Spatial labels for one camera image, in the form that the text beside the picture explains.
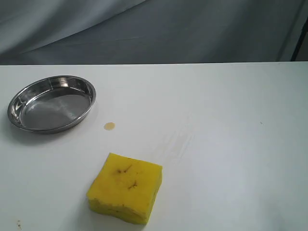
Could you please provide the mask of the small brown liquid spill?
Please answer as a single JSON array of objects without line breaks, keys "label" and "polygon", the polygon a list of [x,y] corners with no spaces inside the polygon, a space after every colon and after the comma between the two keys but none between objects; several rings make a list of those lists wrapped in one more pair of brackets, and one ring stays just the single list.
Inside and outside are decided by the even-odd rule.
[{"label": "small brown liquid spill", "polygon": [[114,122],[108,122],[104,125],[105,130],[113,130],[115,128],[115,123]]}]

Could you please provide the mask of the round stainless steel dish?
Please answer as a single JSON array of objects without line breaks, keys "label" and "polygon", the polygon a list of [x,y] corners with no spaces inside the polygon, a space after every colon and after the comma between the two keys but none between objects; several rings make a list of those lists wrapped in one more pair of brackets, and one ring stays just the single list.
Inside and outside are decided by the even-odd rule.
[{"label": "round stainless steel dish", "polygon": [[7,117],[17,128],[54,134],[78,125],[96,100],[96,89],[76,76],[52,76],[21,89],[10,101]]}]

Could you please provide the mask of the yellow sponge block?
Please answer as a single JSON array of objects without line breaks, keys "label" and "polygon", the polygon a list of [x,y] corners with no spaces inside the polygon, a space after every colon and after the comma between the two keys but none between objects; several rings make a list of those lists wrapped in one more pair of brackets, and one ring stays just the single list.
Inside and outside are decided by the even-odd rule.
[{"label": "yellow sponge block", "polygon": [[87,192],[93,212],[148,223],[162,183],[162,166],[110,153]]}]

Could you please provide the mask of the grey backdrop cloth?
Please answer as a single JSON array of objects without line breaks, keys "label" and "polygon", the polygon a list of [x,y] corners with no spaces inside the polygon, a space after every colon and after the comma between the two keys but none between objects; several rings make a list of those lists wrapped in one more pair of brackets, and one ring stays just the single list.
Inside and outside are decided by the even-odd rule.
[{"label": "grey backdrop cloth", "polygon": [[0,63],[288,61],[307,16],[305,0],[3,0]]}]

